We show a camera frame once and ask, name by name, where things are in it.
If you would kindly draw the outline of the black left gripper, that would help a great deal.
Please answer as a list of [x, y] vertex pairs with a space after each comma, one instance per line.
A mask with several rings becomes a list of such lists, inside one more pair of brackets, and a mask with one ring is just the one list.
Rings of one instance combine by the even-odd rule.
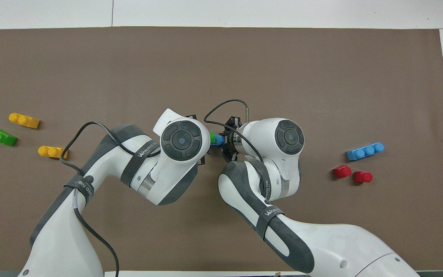
[[200, 151], [199, 151], [199, 159], [197, 161], [198, 165], [204, 165], [205, 164], [205, 155], [209, 152], [209, 147], [210, 147], [210, 138], [209, 138], [209, 133], [206, 135], [203, 133], [203, 139], [202, 139], [202, 146], [200, 147]]

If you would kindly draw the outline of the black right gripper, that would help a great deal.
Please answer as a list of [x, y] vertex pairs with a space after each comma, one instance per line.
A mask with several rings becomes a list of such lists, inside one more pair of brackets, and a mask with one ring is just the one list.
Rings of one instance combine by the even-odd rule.
[[225, 138], [225, 144], [220, 146], [221, 153], [225, 161], [237, 161], [237, 155], [239, 154], [239, 152], [235, 148], [234, 143], [240, 137], [239, 135], [237, 135], [237, 133], [235, 133], [234, 130], [242, 126], [241, 118], [232, 116], [225, 123], [225, 125], [227, 125], [228, 127], [225, 127], [223, 132], [220, 133], [220, 135]]

